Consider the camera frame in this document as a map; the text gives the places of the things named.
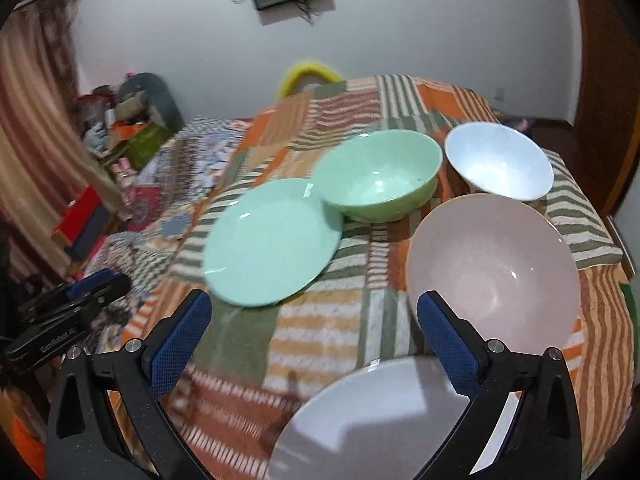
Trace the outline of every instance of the electrical outlet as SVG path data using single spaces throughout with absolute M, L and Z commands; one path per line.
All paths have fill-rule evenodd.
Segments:
M 504 101 L 504 95 L 507 91 L 504 88 L 496 88 L 494 94 L 494 101 Z

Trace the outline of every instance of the brown door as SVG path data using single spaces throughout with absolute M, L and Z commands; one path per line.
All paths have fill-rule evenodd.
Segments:
M 601 216 L 618 204 L 638 160 L 640 48 L 610 0 L 578 0 L 582 81 L 574 132 Z

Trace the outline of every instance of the table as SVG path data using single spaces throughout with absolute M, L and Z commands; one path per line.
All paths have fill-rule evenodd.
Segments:
M 194 227 L 168 276 L 126 327 L 123 342 L 148 334 L 193 288 L 206 288 L 206 236 L 225 207 L 247 190 L 269 180 L 309 176 L 325 150 L 364 131 L 407 128 L 442 146 L 448 131 L 464 121 L 496 119 L 472 91 L 401 75 L 321 86 L 264 110 L 212 196 L 196 208 Z M 588 472 L 616 441 L 630 405 L 633 331 L 620 289 L 626 277 L 622 252 L 593 207 L 560 157 L 546 154 L 554 184 L 532 206 L 568 243 L 580 277 L 580 313 L 563 351 Z M 404 282 L 410 237 L 431 209 L 468 192 L 445 161 L 434 198 L 419 210 L 387 224 L 347 220 L 331 264 L 299 294 L 260 309 L 212 298 L 212 322 L 167 408 L 213 475 L 263 478 L 280 431 L 306 400 L 374 359 L 425 351 Z M 131 428 L 124 428 L 130 437 Z

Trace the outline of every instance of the green bowl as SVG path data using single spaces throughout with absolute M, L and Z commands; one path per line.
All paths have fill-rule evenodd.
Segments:
M 360 134 L 316 164 L 314 187 L 325 202 L 354 220 L 391 222 L 433 196 L 442 150 L 410 130 Z

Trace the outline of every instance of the bowl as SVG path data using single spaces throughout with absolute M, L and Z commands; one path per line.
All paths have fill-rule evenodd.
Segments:
M 442 150 L 411 130 L 360 134 L 325 154 L 313 182 L 329 204 L 354 220 L 391 222 L 420 207 L 436 190 Z
M 545 196 L 554 182 L 551 163 L 537 144 L 502 124 L 460 124 L 444 149 L 468 183 L 489 193 L 530 202 Z
M 436 290 L 485 340 L 537 355 L 566 345 L 580 305 L 558 231 L 530 206 L 490 194 L 454 198 L 422 220 L 406 282 L 414 316 L 420 295 Z

